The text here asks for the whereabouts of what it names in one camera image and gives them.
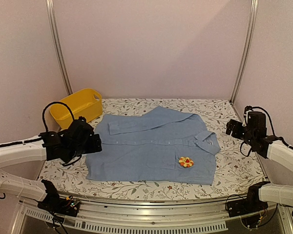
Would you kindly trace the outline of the yellow orange flower brooch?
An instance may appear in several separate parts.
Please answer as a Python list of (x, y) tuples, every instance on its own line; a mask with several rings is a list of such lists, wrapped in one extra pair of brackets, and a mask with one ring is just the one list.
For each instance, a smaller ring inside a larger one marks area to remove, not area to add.
[(180, 157), (178, 162), (184, 168), (190, 168), (194, 165), (194, 161), (190, 157)]

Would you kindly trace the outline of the blue button-up shirt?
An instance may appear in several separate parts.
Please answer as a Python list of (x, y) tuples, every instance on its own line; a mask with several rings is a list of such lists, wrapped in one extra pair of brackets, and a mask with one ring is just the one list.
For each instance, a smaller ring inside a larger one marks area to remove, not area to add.
[[(220, 146), (197, 114), (158, 106), (140, 117), (104, 115), (95, 131), (102, 151), (85, 157), (89, 180), (213, 182)], [(182, 167), (180, 157), (194, 165)]]

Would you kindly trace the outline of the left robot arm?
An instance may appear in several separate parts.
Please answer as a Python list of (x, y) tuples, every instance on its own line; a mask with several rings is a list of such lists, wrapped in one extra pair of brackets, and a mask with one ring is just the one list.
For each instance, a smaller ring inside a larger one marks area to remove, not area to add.
[(57, 212), (63, 207), (63, 201), (52, 182), (25, 179), (3, 169), (25, 162), (56, 159), (69, 166), (77, 157), (100, 151), (100, 136), (83, 117), (73, 120), (68, 129), (60, 132), (46, 130), (29, 139), (0, 144), (0, 193), (44, 202), (51, 211)]

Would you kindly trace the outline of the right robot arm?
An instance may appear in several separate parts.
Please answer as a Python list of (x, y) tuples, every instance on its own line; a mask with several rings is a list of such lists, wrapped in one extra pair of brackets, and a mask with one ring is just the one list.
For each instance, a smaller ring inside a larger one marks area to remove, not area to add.
[[(283, 137), (267, 135), (266, 119), (272, 123), (268, 112), (261, 107), (247, 106), (243, 122), (229, 120), (226, 134), (251, 147), (259, 156), (274, 161), (293, 172), (293, 146)], [(293, 186), (277, 185), (270, 181), (258, 182), (248, 188), (243, 209), (252, 213), (267, 208), (268, 202), (293, 207)]]

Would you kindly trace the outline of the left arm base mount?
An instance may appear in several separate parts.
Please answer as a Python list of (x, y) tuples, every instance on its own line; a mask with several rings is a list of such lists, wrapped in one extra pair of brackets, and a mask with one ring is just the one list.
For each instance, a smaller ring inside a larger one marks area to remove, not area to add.
[(43, 201), (38, 201), (38, 208), (46, 210), (52, 214), (61, 214), (76, 217), (81, 202), (72, 195), (67, 197), (57, 197), (47, 195)]

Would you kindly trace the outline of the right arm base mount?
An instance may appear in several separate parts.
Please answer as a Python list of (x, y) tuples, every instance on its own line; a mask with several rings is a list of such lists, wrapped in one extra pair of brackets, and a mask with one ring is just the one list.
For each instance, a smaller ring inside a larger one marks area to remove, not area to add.
[(247, 198), (238, 196), (239, 199), (229, 201), (229, 196), (225, 202), (225, 210), (228, 212), (229, 217), (242, 217), (242, 224), (248, 229), (258, 228), (263, 221), (268, 203), (262, 201), (249, 201)]

